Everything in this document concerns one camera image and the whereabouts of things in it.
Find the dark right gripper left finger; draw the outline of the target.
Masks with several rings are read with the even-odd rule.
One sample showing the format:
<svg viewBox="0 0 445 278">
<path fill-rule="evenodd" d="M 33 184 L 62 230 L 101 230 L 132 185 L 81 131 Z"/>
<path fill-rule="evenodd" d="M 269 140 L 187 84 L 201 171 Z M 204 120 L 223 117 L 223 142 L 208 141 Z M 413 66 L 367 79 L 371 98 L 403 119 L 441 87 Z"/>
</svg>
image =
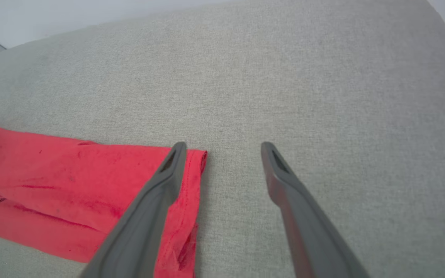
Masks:
<svg viewBox="0 0 445 278">
<path fill-rule="evenodd" d="M 187 145 L 177 142 L 80 278 L 153 278 L 168 208 L 180 194 L 186 158 Z"/>
</svg>

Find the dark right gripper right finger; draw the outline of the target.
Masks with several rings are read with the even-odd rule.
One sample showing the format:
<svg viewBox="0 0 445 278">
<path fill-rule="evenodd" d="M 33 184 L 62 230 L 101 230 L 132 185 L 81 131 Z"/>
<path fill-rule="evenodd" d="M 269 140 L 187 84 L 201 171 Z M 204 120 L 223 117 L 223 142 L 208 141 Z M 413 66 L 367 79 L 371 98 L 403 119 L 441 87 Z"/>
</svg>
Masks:
<svg viewBox="0 0 445 278">
<path fill-rule="evenodd" d="M 279 207 L 296 278 L 370 278 L 278 149 L 261 144 L 268 194 Z"/>
</svg>

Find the red and white basketball jersey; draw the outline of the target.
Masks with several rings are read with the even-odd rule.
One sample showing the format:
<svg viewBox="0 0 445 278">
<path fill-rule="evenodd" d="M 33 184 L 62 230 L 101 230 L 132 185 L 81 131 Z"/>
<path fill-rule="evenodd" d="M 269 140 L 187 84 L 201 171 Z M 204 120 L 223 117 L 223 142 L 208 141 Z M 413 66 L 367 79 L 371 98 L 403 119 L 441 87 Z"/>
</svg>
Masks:
<svg viewBox="0 0 445 278">
<path fill-rule="evenodd" d="M 88 265 L 170 150 L 0 128 L 0 237 Z M 206 157 L 187 149 L 153 278 L 195 278 Z"/>
</svg>

